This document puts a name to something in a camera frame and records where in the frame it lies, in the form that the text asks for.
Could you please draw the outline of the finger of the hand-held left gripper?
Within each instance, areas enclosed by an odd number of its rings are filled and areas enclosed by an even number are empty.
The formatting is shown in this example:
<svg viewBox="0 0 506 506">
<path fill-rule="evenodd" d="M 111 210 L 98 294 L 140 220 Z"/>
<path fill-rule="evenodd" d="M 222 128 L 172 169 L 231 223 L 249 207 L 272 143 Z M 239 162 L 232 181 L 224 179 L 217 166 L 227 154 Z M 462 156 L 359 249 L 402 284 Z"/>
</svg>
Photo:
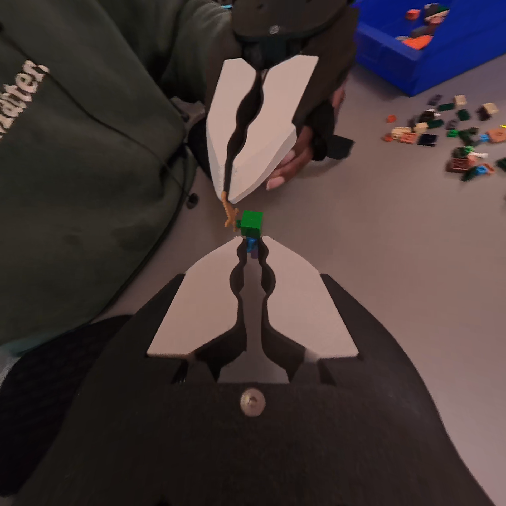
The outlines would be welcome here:
<svg viewBox="0 0 506 506">
<path fill-rule="evenodd" d="M 294 146 L 297 134 L 293 117 L 318 60 L 317 56 L 296 55 L 267 72 L 262 106 L 233 162 L 230 200 L 252 193 Z"/>
<path fill-rule="evenodd" d="M 224 61 L 206 120 L 206 147 L 214 190 L 229 198 L 252 192 L 261 169 L 254 168 L 261 149 L 248 128 L 258 106 L 256 71 L 243 59 Z"/>
</svg>

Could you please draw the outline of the scatter of small loose bricks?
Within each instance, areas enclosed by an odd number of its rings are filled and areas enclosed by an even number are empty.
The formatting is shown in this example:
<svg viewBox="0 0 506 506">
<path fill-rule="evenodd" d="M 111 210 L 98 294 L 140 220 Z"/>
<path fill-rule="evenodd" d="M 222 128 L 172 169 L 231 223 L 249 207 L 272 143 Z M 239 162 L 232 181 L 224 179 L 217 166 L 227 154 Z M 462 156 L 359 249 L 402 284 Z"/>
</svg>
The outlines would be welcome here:
<svg viewBox="0 0 506 506">
<path fill-rule="evenodd" d="M 382 142 L 413 147 L 418 149 L 416 154 L 442 150 L 443 171 L 462 183 L 505 175 L 505 107 L 495 100 L 472 110 L 465 95 L 456 95 L 450 102 L 443 98 L 434 95 L 405 124 L 389 115 Z"/>
</svg>

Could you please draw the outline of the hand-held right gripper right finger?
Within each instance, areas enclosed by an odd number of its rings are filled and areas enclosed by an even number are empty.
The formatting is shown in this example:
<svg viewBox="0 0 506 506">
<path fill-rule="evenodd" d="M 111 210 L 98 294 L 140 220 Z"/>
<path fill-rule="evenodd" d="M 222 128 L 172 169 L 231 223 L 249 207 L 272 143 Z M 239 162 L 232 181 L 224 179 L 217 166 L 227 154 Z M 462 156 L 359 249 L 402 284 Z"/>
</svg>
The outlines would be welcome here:
<svg viewBox="0 0 506 506">
<path fill-rule="evenodd" d="M 300 367 L 359 356 L 320 272 L 269 236 L 259 240 L 261 341 L 267 358 L 291 382 Z"/>
</svg>

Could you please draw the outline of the heap of mixed bricks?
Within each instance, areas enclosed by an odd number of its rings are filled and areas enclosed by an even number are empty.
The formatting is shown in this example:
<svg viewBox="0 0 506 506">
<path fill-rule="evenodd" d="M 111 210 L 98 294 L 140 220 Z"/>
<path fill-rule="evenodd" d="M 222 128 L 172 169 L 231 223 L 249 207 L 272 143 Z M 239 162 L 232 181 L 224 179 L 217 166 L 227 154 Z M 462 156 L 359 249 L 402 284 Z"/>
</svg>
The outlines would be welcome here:
<svg viewBox="0 0 506 506">
<path fill-rule="evenodd" d="M 395 40 L 416 51 L 424 50 L 449 12 L 450 6 L 440 2 L 426 3 L 420 9 L 409 9 L 404 16 L 404 20 L 410 23 L 409 32 L 397 35 Z"/>
</svg>

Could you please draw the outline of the person's left forearm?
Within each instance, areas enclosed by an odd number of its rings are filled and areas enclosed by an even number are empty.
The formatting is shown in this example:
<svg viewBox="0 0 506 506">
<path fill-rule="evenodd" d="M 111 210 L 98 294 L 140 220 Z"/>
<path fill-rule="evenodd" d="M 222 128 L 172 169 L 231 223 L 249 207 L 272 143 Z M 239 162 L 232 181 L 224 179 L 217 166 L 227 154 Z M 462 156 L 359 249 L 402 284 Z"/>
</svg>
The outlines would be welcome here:
<svg viewBox="0 0 506 506">
<path fill-rule="evenodd" d="M 214 1 L 186 1 L 174 24 L 174 41 L 160 79 L 170 97 L 208 110 L 224 62 L 242 57 L 232 14 Z"/>
</svg>

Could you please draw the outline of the person's left hand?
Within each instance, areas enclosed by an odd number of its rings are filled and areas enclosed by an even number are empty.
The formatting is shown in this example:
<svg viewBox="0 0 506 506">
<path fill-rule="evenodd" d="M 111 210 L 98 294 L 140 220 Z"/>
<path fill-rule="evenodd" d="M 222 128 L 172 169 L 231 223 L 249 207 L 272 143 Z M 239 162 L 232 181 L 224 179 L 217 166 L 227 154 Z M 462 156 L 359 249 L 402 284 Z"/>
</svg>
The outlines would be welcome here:
<svg viewBox="0 0 506 506">
<path fill-rule="evenodd" d="M 313 159 L 313 130 L 304 126 L 298 138 L 282 161 L 265 181 L 267 191 L 280 188 L 296 177 Z"/>
</svg>

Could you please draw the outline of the dark green hoodie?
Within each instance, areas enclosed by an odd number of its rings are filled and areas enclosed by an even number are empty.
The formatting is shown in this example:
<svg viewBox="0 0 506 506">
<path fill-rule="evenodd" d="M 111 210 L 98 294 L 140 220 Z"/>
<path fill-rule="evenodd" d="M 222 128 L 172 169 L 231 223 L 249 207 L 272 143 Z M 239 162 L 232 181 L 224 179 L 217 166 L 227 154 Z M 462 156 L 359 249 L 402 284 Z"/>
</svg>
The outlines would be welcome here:
<svg viewBox="0 0 506 506">
<path fill-rule="evenodd" d="M 197 168 L 160 79 L 186 1 L 1 1 L 1 350 L 107 309 Z"/>
</svg>

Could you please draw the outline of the gold toy sword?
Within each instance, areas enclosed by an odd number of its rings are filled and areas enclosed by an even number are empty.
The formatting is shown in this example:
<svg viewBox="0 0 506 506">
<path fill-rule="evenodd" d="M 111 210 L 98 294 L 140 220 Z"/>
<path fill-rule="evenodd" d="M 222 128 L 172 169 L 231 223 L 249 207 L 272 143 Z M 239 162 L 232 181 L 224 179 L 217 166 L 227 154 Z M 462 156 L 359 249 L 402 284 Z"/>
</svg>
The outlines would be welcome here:
<svg viewBox="0 0 506 506">
<path fill-rule="evenodd" d="M 238 209 L 234 208 L 234 206 L 231 204 L 228 199 L 228 193 L 226 191 L 221 192 L 220 200 L 226 214 L 225 227 L 232 227 L 234 230 L 237 230 Z"/>
</svg>

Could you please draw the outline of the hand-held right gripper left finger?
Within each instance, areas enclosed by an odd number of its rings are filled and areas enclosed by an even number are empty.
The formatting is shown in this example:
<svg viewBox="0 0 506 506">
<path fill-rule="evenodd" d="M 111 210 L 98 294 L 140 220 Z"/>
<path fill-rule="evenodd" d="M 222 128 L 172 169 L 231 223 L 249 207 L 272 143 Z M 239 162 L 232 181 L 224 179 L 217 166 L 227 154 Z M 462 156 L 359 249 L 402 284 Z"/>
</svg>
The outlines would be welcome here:
<svg viewBox="0 0 506 506">
<path fill-rule="evenodd" d="M 246 262 L 247 241 L 237 236 L 188 269 L 147 356 L 202 362 L 218 381 L 247 349 L 240 294 Z"/>
</svg>

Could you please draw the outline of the blue plastic bin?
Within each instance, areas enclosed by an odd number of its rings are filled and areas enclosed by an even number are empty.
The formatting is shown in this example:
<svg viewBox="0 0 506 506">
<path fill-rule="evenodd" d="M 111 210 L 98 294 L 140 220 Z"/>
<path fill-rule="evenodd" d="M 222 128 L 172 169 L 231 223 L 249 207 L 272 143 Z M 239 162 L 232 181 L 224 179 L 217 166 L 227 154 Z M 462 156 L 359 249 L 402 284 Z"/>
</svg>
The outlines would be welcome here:
<svg viewBox="0 0 506 506">
<path fill-rule="evenodd" d="M 356 61 L 415 96 L 505 54 L 505 1 L 356 1 Z M 445 19 L 429 44 L 400 37 L 427 28 L 428 13 Z"/>
</svg>

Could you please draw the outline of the green headed toy minifigure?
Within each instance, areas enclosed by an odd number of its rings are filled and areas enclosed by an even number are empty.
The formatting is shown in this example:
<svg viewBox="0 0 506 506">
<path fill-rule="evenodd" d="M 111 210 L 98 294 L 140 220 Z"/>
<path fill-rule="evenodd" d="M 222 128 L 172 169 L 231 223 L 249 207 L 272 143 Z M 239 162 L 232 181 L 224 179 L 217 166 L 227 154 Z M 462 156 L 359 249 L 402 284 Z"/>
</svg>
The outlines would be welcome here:
<svg viewBox="0 0 506 506">
<path fill-rule="evenodd" d="M 244 211 L 242 218 L 236 222 L 241 236 L 246 239 L 247 253 L 254 260 L 258 258 L 259 241 L 262 238 L 263 218 L 264 214 L 262 212 Z"/>
</svg>

